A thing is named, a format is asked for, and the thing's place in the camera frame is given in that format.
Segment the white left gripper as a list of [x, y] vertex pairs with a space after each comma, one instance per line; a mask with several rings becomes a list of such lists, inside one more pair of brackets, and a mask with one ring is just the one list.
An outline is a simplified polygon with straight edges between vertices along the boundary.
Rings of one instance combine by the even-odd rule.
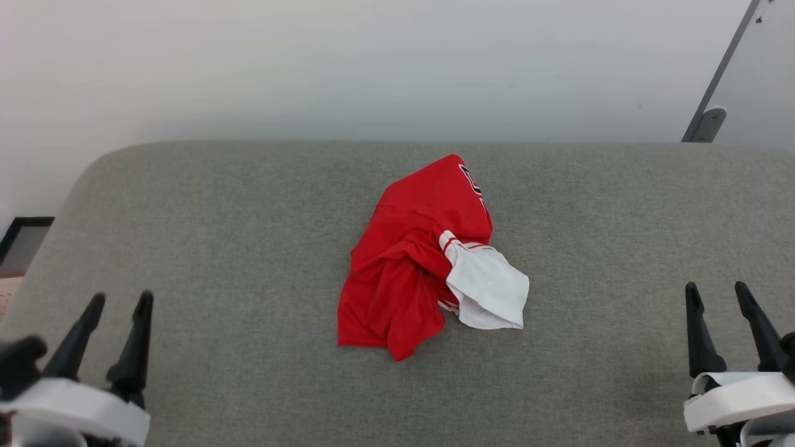
[[40, 337], [0, 341], [0, 447], [144, 447], [151, 425], [147, 387], [154, 296], [143, 291], [121, 356], [108, 370], [110, 389], [78, 382], [106, 296], [95, 294], [48, 360]]

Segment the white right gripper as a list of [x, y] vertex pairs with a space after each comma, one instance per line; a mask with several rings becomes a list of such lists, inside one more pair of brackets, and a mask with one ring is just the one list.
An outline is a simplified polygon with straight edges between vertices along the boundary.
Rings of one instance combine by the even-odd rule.
[[795, 447], [795, 333], [783, 337], [744, 282], [735, 283], [752, 329], [761, 372], [726, 372], [704, 320], [693, 282], [685, 286], [688, 371], [693, 395], [684, 403], [686, 428], [713, 435], [721, 447]]

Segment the red and white jersey garment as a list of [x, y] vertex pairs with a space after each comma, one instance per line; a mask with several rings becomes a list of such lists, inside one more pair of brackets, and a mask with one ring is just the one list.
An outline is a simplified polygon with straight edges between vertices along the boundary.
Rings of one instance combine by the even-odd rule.
[[390, 184], [350, 252], [338, 345], [403, 361], [442, 332], [447, 312], [475, 329], [523, 329], [529, 277], [491, 245], [493, 231], [459, 155]]

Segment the black framed panel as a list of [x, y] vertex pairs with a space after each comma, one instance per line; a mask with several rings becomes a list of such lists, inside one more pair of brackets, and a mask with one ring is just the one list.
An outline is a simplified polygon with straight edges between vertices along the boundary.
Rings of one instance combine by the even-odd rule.
[[25, 275], [54, 221], [53, 216], [14, 218], [0, 240], [0, 278]]

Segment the grey fabric sofa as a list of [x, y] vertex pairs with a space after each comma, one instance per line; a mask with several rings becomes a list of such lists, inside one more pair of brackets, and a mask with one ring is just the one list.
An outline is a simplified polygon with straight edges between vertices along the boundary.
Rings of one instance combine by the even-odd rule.
[[[522, 330], [445, 330], [396, 363], [336, 309], [381, 193], [446, 155], [530, 277]], [[734, 285], [795, 330], [795, 149], [711, 144], [165, 142], [76, 182], [0, 339], [54, 348], [107, 294], [102, 387], [155, 297], [147, 447], [716, 447], [688, 433], [684, 288], [728, 366], [758, 364]]]

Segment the grey metal door bracket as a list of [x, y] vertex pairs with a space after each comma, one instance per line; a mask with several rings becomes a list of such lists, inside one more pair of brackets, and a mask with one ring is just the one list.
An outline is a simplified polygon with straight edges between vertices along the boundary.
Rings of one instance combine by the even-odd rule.
[[692, 143], [712, 143], [727, 118], [723, 107], [714, 107], [704, 111], [688, 138]]

